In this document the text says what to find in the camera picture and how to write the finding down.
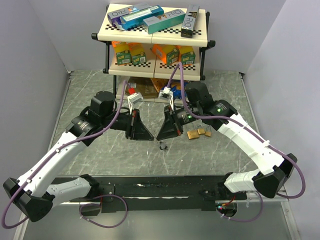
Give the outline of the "key with panda keychain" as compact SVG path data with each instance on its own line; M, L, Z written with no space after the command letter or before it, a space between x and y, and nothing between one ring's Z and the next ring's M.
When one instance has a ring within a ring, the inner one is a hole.
M169 149L168 144L164 141L159 141L159 149L161 151L167 151Z

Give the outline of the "small brass padlock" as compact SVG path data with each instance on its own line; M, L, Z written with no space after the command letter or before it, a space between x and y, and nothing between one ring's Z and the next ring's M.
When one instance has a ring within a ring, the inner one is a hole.
M208 126L206 127L205 136L206 136L206 137L211 137L211 136L212 136L212 127L211 127L210 125L208 125Z

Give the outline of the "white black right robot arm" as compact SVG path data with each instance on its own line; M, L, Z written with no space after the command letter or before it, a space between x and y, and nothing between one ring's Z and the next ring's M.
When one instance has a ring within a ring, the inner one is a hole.
M184 88L189 110L164 108L164 122L156 137L158 141L175 138L184 132L183 126L205 117L202 122L229 138L257 166L256 170L228 173L219 184L218 193L230 199L235 193L257 191L274 198L293 172L298 160L293 154L282 156L269 148L268 141L254 131L238 111L226 100L213 100L203 82L191 82Z

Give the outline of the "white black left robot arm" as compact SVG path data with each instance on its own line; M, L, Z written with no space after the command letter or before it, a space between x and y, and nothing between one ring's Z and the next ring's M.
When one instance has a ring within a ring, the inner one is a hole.
M142 123L138 109L122 112L116 107L115 96L99 91L90 105L72 119L65 132L46 155L19 178L8 178L3 188L11 202L31 222L45 217L54 207L74 200L95 200L99 195L99 182L88 174L61 183L53 180L80 152L100 137L107 129L123 131L128 140L153 141L154 136Z

